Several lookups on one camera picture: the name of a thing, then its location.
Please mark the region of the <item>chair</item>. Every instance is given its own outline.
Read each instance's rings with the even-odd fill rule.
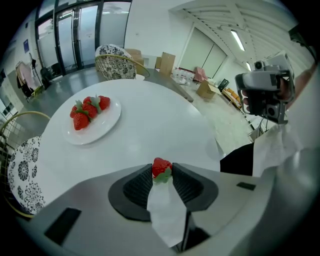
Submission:
[[[28,123],[30,123],[31,125],[27,124],[25,126],[21,126],[19,123],[17,123],[18,117],[21,118],[22,123],[25,121],[29,121]],[[34,213],[31,214],[30,210],[25,207],[23,203],[21,203],[23,202],[21,198],[23,198],[25,191],[28,191],[29,194],[30,192],[32,194],[32,191],[30,190],[30,188],[27,189],[27,187],[23,187],[22,185],[15,185],[15,176],[13,174],[13,170],[14,167],[19,168],[20,170],[20,164],[22,162],[18,163],[18,154],[22,154],[21,151],[23,147],[25,149],[25,151],[22,151],[23,157],[27,158],[25,159],[26,161],[23,162],[27,163],[29,159],[33,161],[33,164],[36,164],[40,146],[39,138],[41,138],[40,135],[43,131],[40,131],[40,129],[36,131],[35,127],[41,127],[41,124],[43,124],[42,128],[44,129],[49,120],[50,118],[44,113],[37,111],[27,111],[13,115],[11,118],[7,119],[0,128],[0,189],[5,201],[9,204],[9,206],[16,213],[25,218],[32,218],[34,216]],[[28,141],[32,141],[31,143],[34,142],[34,144],[37,145],[35,147],[29,147]],[[25,179],[25,182],[32,183],[37,171],[39,171],[37,170],[37,167],[29,169],[28,174],[30,174],[30,177],[32,178],[31,180]],[[31,201],[31,198],[27,198],[27,196],[25,196],[24,199],[27,199],[28,202]]]
[[[150,76],[149,71],[143,65],[126,56],[103,54],[95,57],[95,62],[107,81],[115,79],[135,79],[137,74],[136,65],[144,70],[144,77]]]

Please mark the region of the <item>round white table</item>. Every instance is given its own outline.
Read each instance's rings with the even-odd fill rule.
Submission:
[[[83,100],[97,90],[120,101],[121,116],[97,141],[70,144],[63,137],[62,120],[75,100]],[[52,116],[39,148],[38,183],[48,204],[79,182],[153,163],[156,157],[220,171],[214,132],[186,99],[148,81],[104,81],[70,97]]]

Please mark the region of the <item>strawberry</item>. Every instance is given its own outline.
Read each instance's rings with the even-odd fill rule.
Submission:
[[[81,112],[76,112],[73,117],[73,125],[76,131],[86,128],[89,124],[88,117]]]
[[[71,109],[70,117],[74,118],[76,110],[80,110],[81,108],[82,108],[82,102],[80,100],[76,100],[75,105]]]
[[[85,103],[91,103],[91,99],[90,99],[90,98],[91,98],[90,96],[86,97],[86,98],[83,100],[83,104],[85,104]]]
[[[101,95],[99,96],[99,98],[100,98],[99,106],[102,110],[105,110],[110,106],[110,98],[101,96]]]
[[[172,164],[162,158],[155,158],[152,165],[152,174],[156,178],[159,174],[164,173],[167,168],[172,170]]]
[[[97,114],[98,114],[98,110],[94,106],[89,104],[89,103],[84,103],[82,105],[82,110],[88,111],[88,115],[91,118],[95,118],[97,116]]]

